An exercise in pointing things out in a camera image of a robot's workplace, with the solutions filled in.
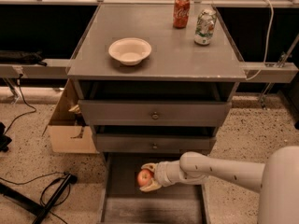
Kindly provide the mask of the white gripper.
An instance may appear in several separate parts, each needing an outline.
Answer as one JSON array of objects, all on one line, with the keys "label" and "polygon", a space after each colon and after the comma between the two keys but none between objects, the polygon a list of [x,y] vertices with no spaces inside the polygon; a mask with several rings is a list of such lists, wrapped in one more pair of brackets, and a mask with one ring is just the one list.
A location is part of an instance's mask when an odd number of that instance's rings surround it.
[{"label": "white gripper", "polygon": [[159,163],[145,163],[142,170],[149,170],[154,173],[155,179],[140,188],[143,192],[155,191],[163,187],[169,187],[180,181],[179,161],[161,161]]}]

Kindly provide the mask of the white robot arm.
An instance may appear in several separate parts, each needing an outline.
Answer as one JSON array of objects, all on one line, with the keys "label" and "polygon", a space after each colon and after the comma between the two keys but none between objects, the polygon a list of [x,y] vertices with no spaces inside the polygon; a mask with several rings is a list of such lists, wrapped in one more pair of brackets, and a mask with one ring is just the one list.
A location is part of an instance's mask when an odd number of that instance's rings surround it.
[{"label": "white robot arm", "polygon": [[299,147],[283,147],[265,163],[186,152],[177,161],[142,165],[137,183],[149,192],[177,183],[198,185],[210,176],[259,194],[257,224],[299,224]]}]

